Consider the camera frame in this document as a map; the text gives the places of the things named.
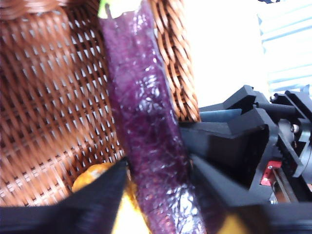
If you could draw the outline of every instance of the yellow fruit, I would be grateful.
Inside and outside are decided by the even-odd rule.
[[[72,191],[76,192],[92,183],[102,173],[112,166],[111,163],[96,164],[89,167],[75,180]],[[143,218],[143,214],[134,196],[135,186],[130,180],[123,192],[112,234],[150,234]]]

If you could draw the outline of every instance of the purple plastic-wrapped item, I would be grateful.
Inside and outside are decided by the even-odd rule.
[[[137,3],[124,12],[126,6],[114,5],[120,2],[102,0],[99,21],[109,68],[109,100],[138,203],[153,234],[205,234],[149,3],[124,0],[128,5]]]

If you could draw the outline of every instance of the metal screw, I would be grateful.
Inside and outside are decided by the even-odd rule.
[[[299,132],[299,126],[297,125],[297,124],[293,124],[292,126],[291,126],[291,132],[292,133],[297,133],[297,132]]]

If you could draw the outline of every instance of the black plastic part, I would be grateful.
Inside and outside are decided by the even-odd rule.
[[[253,193],[269,199],[272,189],[260,184],[269,160],[281,158],[275,145],[278,127],[262,109],[252,109],[228,123],[181,123],[190,153],[213,163]]]
[[[299,201],[312,201],[306,185],[312,181],[312,101],[307,94],[287,91],[274,95],[270,104],[245,85],[225,102],[200,111],[205,122],[180,125],[190,153],[266,199],[272,189],[260,185],[261,178],[270,160],[281,160]],[[292,132],[293,124],[298,133]]]
[[[0,208],[0,234],[110,234],[125,181],[122,160],[57,205]]]

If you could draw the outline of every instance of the woven rattan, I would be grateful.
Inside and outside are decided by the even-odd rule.
[[[1,206],[54,204],[123,156],[97,0],[1,0]],[[151,0],[176,115],[198,120],[181,0]]]

